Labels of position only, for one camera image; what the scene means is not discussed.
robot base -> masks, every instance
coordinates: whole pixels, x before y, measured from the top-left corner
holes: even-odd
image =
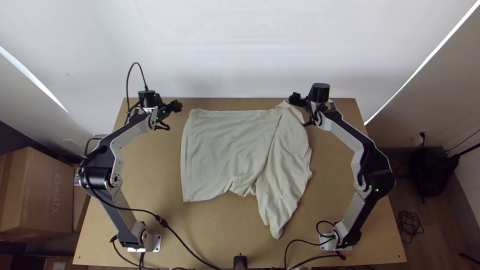
[[[128,252],[159,252],[160,244],[162,243],[162,235],[154,234],[150,236],[153,237],[153,239],[151,240],[151,248],[149,248],[149,250],[147,250],[147,248],[135,249],[133,247],[129,247],[127,251]]]
[[[324,236],[319,235],[320,243],[324,243],[320,245],[320,249],[322,251],[351,251],[352,246],[347,246],[346,248],[337,248],[337,235],[334,232],[330,233],[323,233]]]

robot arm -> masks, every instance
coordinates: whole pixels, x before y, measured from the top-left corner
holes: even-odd
[[[81,187],[99,199],[105,208],[118,230],[117,238],[123,247],[130,252],[158,252],[161,236],[149,234],[145,223],[138,221],[132,211],[118,209],[130,208],[121,190],[124,166],[121,150],[140,134],[156,129],[169,130],[170,127],[162,120],[171,112],[180,112],[182,104],[177,100],[165,104],[160,95],[152,90],[140,91],[138,96],[140,101],[135,105],[138,107],[128,123],[99,141],[98,146],[80,164],[78,174]]]
[[[310,122],[305,126],[315,125],[332,132],[354,152],[350,164],[354,196],[342,220],[334,223],[332,232],[319,236],[320,243],[324,243],[322,250],[342,251],[351,250],[360,240],[365,220],[378,200],[393,189],[395,179],[388,158],[370,138],[343,120],[335,102],[329,99],[329,91],[329,84],[314,83],[306,98],[293,93],[288,101],[307,111]]]

wall outlet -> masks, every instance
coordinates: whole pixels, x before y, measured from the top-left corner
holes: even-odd
[[[420,146],[424,142],[424,138],[419,133],[413,136],[413,138],[411,138],[411,141],[413,142],[414,146]]]
[[[74,148],[80,147],[80,144],[78,144],[76,141],[74,141],[72,139],[63,139],[63,141],[71,147],[74,147]]]

wrinkled fabric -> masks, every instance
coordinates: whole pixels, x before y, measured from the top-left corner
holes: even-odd
[[[255,195],[263,223],[279,239],[312,177],[303,123],[286,101],[269,110],[191,110],[181,140],[183,201]]]

particleboard tabletop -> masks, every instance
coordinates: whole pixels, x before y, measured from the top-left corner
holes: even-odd
[[[169,103],[173,98],[165,98]],[[283,235],[275,240],[264,226],[254,196],[241,197],[232,192],[200,202],[182,201],[180,182],[180,144],[191,109],[211,111],[266,110],[281,98],[179,98],[183,111],[172,113],[165,122],[170,131],[157,130],[141,135],[123,150],[122,190],[132,208],[152,211],[168,221],[185,243],[201,258],[221,268],[232,268],[233,257],[242,253],[250,268],[283,267],[285,247],[293,239],[318,243],[315,225],[320,220],[340,220],[354,194],[350,169],[353,152],[330,132],[307,127],[312,149],[313,172],[303,197]],[[355,99],[333,98],[345,121],[367,133]],[[125,121],[127,105],[120,108],[115,129]],[[135,213],[150,233],[162,234],[158,253],[145,255],[145,266],[160,268],[197,268],[206,266],[191,256],[180,242],[155,219]],[[321,226],[327,232],[331,228]],[[361,229],[362,237],[353,251],[343,251],[346,260],[337,257],[311,261],[304,266],[374,265],[406,262],[404,249],[388,197],[382,198]],[[76,248],[74,264],[92,266],[131,266],[114,251],[110,238],[117,233],[97,199],[88,206]],[[133,262],[139,253],[120,252]],[[294,243],[287,255],[288,266],[308,258],[329,254],[317,246]]]

